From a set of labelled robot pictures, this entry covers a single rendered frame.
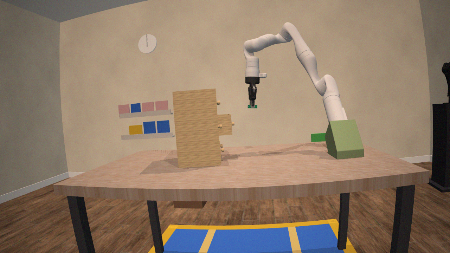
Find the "light wooden chest of drawers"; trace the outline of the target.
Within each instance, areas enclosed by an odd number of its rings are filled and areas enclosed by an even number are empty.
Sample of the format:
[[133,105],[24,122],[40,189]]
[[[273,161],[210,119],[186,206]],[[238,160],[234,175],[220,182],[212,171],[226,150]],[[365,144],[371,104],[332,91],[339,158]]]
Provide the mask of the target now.
[[173,92],[179,168],[219,166],[216,89]]

